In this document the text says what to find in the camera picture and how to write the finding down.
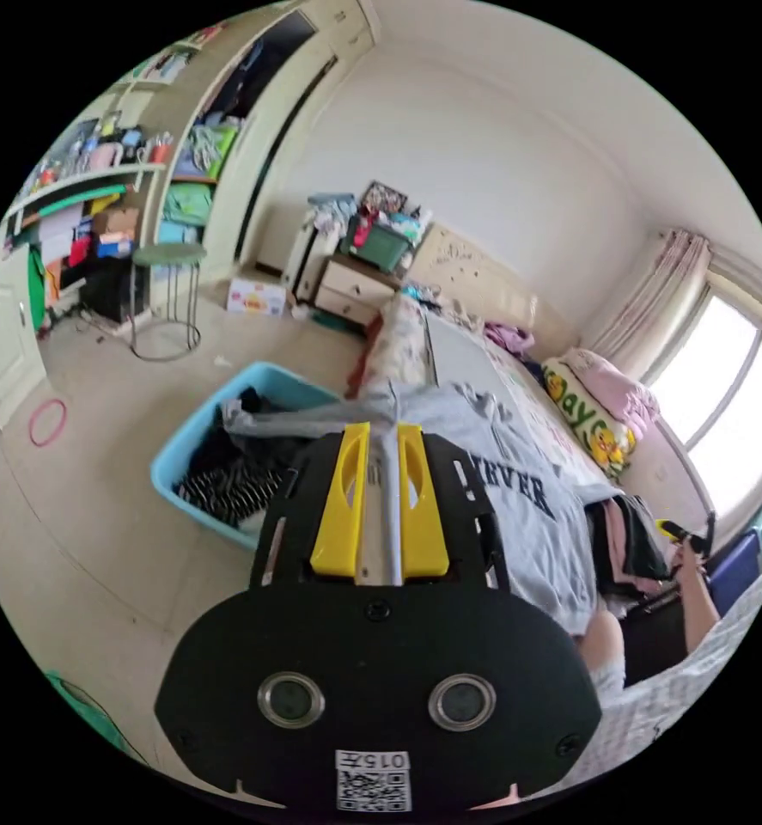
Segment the pink clothing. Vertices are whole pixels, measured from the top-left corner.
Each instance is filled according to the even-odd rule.
[[[605,358],[573,349],[562,359],[607,412],[627,425],[637,441],[661,416],[658,400],[642,383],[632,381]]]
[[[661,582],[656,582],[652,578],[628,576],[624,572],[627,529],[624,526],[624,513],[612,498],[604,502],[604,516],[607,522],[607,551],[610,555],[610,566],[613,569],[613,581],[616,584],[631,584],[641,593],[660,593]]]
[[[505,324],[496,324],[487,321],[484,324],[484,335],[502,350],[520,358],[535,343],[532,333],[525,333],[518,327],[507,327]]]

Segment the stool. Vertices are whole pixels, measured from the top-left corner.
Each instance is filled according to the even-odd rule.
[[[200,343],[200,330],[195,321],[198,314],[198,283],[200,280],[200,261],[206,256],[206,250],[199,243],[150,243],[140,247],[131,256],[131,351],[144,361],[171,361],[188,355]],[[168,267],[166,290],[166,318],[164,323],[180,324],[186,327],[186,351],[174,356],[145,357],[137,352],[137,329],[135,327],[135,280],[137,267],[151,269],[152,266]],[[189,293],[186,297],[186,320],[177,316],[177,291],[180,267],[189,267]],[[174,309],[172,307],[172,267],[174,267]]]

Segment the person's arm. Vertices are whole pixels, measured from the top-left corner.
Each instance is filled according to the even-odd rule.
[[[704,583],[702,572],[699,569],[700,560],[688,544],[682,546],[676,553],[676,561],[680,565],[676,580],[679,583],[681,602],[684,606],[684,638],[687,653],[692,653],[721,619],[721,616]]]

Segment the gray sweatshirt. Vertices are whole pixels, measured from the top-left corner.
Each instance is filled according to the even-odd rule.
[[[497,514],[512,592],[568,633],[586,631],[598,596],[584,505],[618,491],[561,480],[527,427],[494,396],[390,383],[359,400],[301,412],[253,416],[239,401],[223,406],[232,436],[318,438],[361,422],[371,425],[370,460],[382,479],[389,547],[400,547],[397,424],[418,424],[468,452]],[[391,558],[389,580],[400,584],[399,552]]]

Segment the curtain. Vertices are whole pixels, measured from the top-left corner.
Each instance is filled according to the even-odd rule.
[[[706,284],[710,244],[684,229],[662,233],[643,282],[592,349],[639,380],[692,312]]]

